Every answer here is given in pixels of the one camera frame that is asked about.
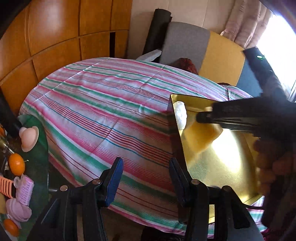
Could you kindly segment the person's right hand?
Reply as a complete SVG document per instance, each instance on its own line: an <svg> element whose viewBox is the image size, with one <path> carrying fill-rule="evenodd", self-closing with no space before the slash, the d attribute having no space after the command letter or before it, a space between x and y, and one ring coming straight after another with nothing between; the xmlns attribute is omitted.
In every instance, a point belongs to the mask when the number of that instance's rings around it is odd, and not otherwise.
<svg viewBox="0 0 296 241"><path fill-rule="evenodd" d="M262 138L254 142L253 148L258 152L255 161L258 168L258 191L266 196L276 177L295 172L295 154L280 142Z"/></svg>

